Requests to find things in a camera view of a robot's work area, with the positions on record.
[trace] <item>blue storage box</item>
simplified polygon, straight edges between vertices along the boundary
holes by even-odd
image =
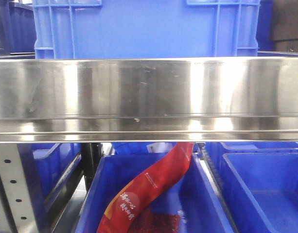
[[[168,152],[175,144],[176,142],[112,142],[115,153],[119,155]]]
[[[298,153],[223,157],[223,194],[239,231],[298,233]]]
[[[36,58],[255,56],[260,0],[33,0]]]
[[[220,163],[225,153],[293,153],[298,152],[298,142],[207,142],[205,149],[214,168],[221,175]]]
[[[32,144],[32,149],[42,192],[47,196],[81,147],[79,143],[50,143]]]
[[[0,3],[10,52],[34,52],[36,32],[32,6],[8,0]]]
[[[101,159],[76,233],[95,233],[105,209],[134,177],[165,154],[106,156]],[[155,213],[180,215],[180,233],[232,233],[217,196],[193,155],[186,175],[151,203]]]
[[[259,50],[273,51],[273,41],[270,40],[273,0],[261,0],[257,27]]]

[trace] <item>blue plastic bin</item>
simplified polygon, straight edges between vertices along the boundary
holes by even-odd
[[[36,58],[255,56],[260,0],[33,0]]]
[[[273,41],[270,40],[273,0],[261,0],[257,27],[259,50],[273,51]]]
[[[210,160],[220,175],[225,153],[298,152],[298,142],[208,142],[205,144]]]
[[[225,154],[224,197],[243,233],[298,233],[298,153]]]
[[[155,142],[112,142],[112,146],[115,153],[118,155],[130,155],[130,154],[146,154],[156,151],[154,146]],[[176,142],[166,142],[166,148],[172,148]]]
[[[163,156],[114,155],[102,158],[75,232],[95,233],[115,195]],[[195,154],[183,179],[153,201],[151,208],[155,213],[180,215],[180,233],[233,232]]]
[[[32,144],[41,188],[47,196],[64,170],[80,152],[79,143]]]
[[[34,52],[36,32],[32,6],[8,0],[1,0],[1,5],[10,52]]]

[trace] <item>storage shelf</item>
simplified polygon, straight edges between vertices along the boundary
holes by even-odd
[[[0,60],[0,142],[298,140],[298,57]]]

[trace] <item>red packaging bag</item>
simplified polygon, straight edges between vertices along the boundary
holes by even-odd
[[[187,172],[193,143],[180,142],[161,160],[129,182],[110,202],[97,233],[127,233],[131,223]]]

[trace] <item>perforated metal post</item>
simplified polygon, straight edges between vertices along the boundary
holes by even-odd
[[[0,144],[0,177],[18,233],[48,233],[31,145]]]
[[[16,233],[15,223],[0,179],[0,233]]]

